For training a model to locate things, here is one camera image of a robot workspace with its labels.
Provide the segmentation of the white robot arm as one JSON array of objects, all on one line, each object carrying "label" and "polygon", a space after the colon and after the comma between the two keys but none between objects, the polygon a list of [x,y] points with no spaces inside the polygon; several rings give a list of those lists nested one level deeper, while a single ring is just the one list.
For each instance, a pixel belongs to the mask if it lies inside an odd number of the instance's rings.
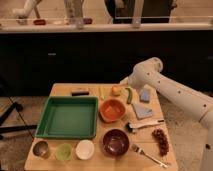
[{"label": "white robot arm", "polygon": [[149,85],[202,124],[208,130],[208,135],[200,171],[213,171],[213,98],[163,76],[162,70],[162,61],[152,57],[137,63],[132,73],[121,80],[120,84],[137,91],[144,85]]}]

